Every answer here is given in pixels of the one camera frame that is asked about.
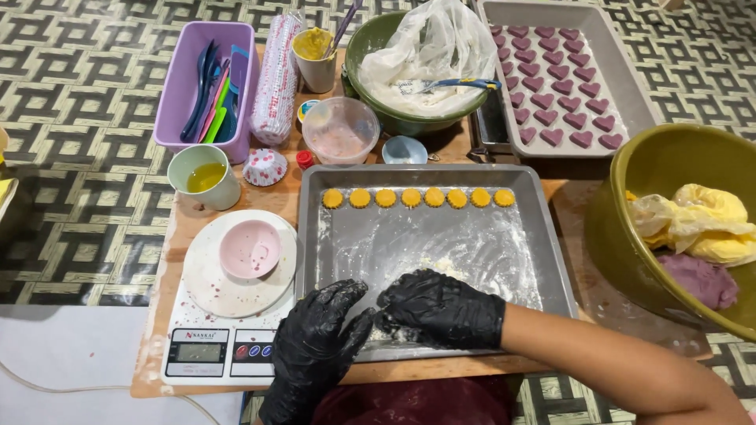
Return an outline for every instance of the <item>black glove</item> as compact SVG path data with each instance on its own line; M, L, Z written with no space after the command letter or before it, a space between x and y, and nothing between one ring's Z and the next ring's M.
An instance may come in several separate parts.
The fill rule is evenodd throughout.
M447 275L423 268L402 275L379 296L376 327L409 327L435 348L498 349L506 303Z
M313 290L281 321L273 339L275 378L259 416L264 425L309 425L315 408L344 377L370 336L374 309L341 331L349 309L367 292L364 282L338 281Z

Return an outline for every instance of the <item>geometric pattern floor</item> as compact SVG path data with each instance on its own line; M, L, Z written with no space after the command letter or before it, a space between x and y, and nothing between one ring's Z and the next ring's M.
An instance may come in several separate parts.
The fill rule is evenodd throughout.
M612 18L666 122L756 139L756 3L587 0ZM0 303L146 306L173 190L171 154L151 140L181 28L251 23L304 5L332 31L351 0L0 0L0 126L5 154L35 201L30 229L0 247ZM342 39L371 17L417 0L364 0ZM756 346L710 334L704 363L756 405ZM517 423L627 423L628 414L559 374L528 375Z

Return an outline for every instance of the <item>digital kitchen scale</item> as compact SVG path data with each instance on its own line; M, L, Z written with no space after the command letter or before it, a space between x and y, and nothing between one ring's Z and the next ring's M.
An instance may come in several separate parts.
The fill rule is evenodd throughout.
M221 239L228 229L246 220L273 225L281 239L278 264L259 279L233 278L219 264ZM163 382L270 385L273 337L280 320L294 307L297 252L296 231L272 212L230 212L205 226L184 259L163 353ZM223 311L226 317L212 311Z

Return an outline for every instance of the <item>purple heart-shaped sweet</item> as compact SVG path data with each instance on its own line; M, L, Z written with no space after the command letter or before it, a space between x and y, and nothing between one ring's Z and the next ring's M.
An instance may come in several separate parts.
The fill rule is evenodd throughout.
M512 62L501 63L501 70L504 72L505 76L508 76L510 73L512 73L513 69L515 69L515 64L513 64Z
M513 107L519 107L524 100L525 100L525 93L523 92L510 94L510 101L512 102Z
M531 92L535 93L541 89L541 86L544 85L544 78L542 76L537 76L535 78L526 76L522 79L522 85L529 88Z
M535 74L538 73L538 71L541 70L541 65L539 64L520 64L517 65L517 69L519 72L525 74L526 76L535 76Z
M559 48L559 40L557 39L541 39L538 45L544 48L544 50L555 51Z
M550 126L551 123L559 116L559 113L555 110L537 110L533 113L533 116L545 126Z
M515 109L515 121L517 121L518 124L522 124L525 122L526 119L530 116L530 110L529 109Z
M574 132L569 136L569 139L572 143L576 144L579 147L582 147L583 149L588 149L590 147L590 143L593 141L593 133L592 132Z
M509 26L507 27L507 32L509 34L512 34L515 37L522 38L524 36L528 35L528 31L530 31L529 26Z
M556 30L553 26L536 26L533 32L536 33L536 35L538 35L539 37L548 39L554 35Z
M518 50L515 52L515 59L519 59L523 62L526 62L527 64L530 64L535 59L536 53L532 50Z
M607 149L617 149L622 144L622 135L603 135L599 137L601 146Z
M609 107L609 101L606 99L590 99L588 102L585 102L585 106L587 106L588 109L592 110L593 112L601 115L602 113L604 113L606 108Z
M530 47L530 39L512 39L512 45L517 50L528 50Z
M596 119L593 120L593 124L598 128L602 129L605 132L610 132L614 128L614 115L609 116L597 116Z
M572 85L575 84L574 81L571 79L566 79L564 81L555 81L551 84L551 88L553 88L556 92L562 93L563 95L569 95L572 93Z
M499 60L505 60L510 56L510 53L512 53L512 51L506 47L502 47L498 50L497 53L499 54Z
M533 140L533 136L535 136L535 128L528 127L527 129L521 129L519 133L522 143L528 144L531 140Z
M497 48L504 47L504 45L507 43L507 38L502 35L495 36L494 43L496 43Z
M596 68L575 68L572 73L579 79L582 79L585 82L590 82L593 79L593 76L596 75Z
M551 93L546 93L545 95L539 95L538 93L536 93L535 95L532 95L530 97L530 100L539 108L546 110L549 109L551 103L554 102L554 95L552 95Z
M585 53L571 53L567 55L567 59L582 68L585 67L585 64L590 60L590 55Z
M600 89L601 85L598 82L584 82L578 86L578 90L592 98L595 98L599 94Z
M579 29L562 28L559 30L559 34L568 40L577 40L580 36Z
M554 147L556 147L559 143L562 143L563 137L565 137L565 133L562 131L562 129L541 130L541 138L544 139L546 143Z
M580 51L583 50L585 43L580 40L566 40L563 46L572 53L580 53Z
M518 76L508 76L507 78L504 79L504 81L507 82L507 90L509 90L511 92L512 89L517 86L517 83L519 82L519 77Z
M569 67L567 65L549 65L546 71L556 79L564 79L569 74Z
M562 63L562 59L564 58L565 54L563 51L547 51L544 53L544 59L554 65L559 65L560 63Z
M580 106L581 100L580 98L571 99L571 98L568 98L567 96L562 96L556 102L559 104L560 107L563 107L570 112L575 112Z
M565 123L568 123L570 126L573 126L578 130L582 130L583 126L585 126L585 120L588 119L588 115L582 112L581 113L568 112L565 114L565 116L562 117L562 119L564 119Z

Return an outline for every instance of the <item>white electric cord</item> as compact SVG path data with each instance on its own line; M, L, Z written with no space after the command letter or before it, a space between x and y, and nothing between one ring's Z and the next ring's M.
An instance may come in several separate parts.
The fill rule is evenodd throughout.
M27 388L34 389L35 391L40 391L40 392L49 392L52 394L64 394L67 392L102 391L106 389L125 389L125 390L130 389L130 387L125 386L125 385L87 386L84 388L51 389L51 388L45 388L43 386L35 385L27 380L24 380L22 377L19 377L18 375L11 372L11 370L5 367L5 365L2 364L1 361L0 361L0 370L5 372L5 374L8 375L8 377L10 377L12 380L18 382L19 384ZM194 400L190 399L187 396L173 396L173 397L184 400L190 405L193 405L198 411L202 412L202 414L204 414L205 417L207 417L213 425L221 425L217 420L215 420L215 418L210 414L210 412L205 410L205 408L200 405L200 403L195 402Z

